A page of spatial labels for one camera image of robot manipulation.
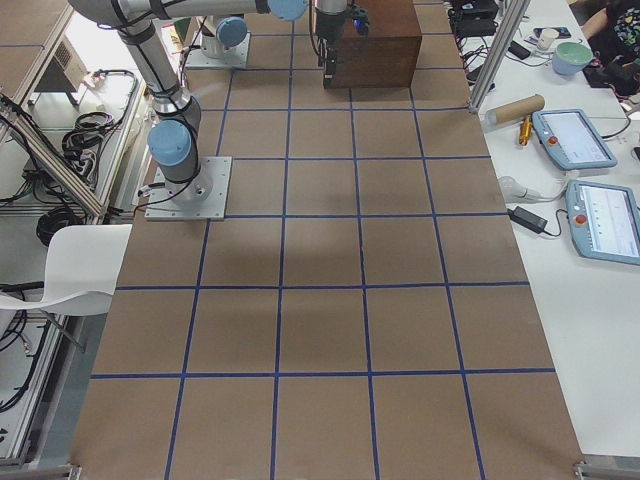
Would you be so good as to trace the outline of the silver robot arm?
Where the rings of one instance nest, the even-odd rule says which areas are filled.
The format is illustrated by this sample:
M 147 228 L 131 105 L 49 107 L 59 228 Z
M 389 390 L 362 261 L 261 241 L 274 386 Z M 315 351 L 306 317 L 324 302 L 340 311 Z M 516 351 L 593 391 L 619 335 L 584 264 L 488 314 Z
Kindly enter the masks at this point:
M 97 25 L 115 30 L 126 45 L 153 96 L 163 120 L 182 123 L 196 137 L 201 110 L 171 65 L 153 21 L 190 17 L 239 20 L 243 14 L 272 14 L 294 22 L 304 13 L 316 21 L 311 29 L 325 77 L 337 70 L 337 43 L 348 21 L 366 28 L 368 12 L 353 1 L 72 1 L 73 9 Z
M 201 50 L 208 58 L 219 59 L 238 47 L 249 34 L 242 15 L 205 16 L 200 22 Z

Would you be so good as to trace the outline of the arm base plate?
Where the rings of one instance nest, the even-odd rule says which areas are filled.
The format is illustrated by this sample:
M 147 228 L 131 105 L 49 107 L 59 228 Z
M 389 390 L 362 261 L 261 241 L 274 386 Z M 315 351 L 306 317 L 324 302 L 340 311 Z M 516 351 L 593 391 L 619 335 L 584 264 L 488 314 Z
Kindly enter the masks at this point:
M 162 186 L 150 192 L 144 217 L 149 221 L 191 221 L 225 218 L 232 170 L 229 156 L 200 158 L 200 172 L 192 183 L 183 186 L 167 183 L 159 167 L 154 182 Z
M 244 70 L 247 67 L 251 33 L 234 47 L 224 47 L 216 37 L 194 36 L 194 45 L 186 56 L 185 66 L 191 70 Z

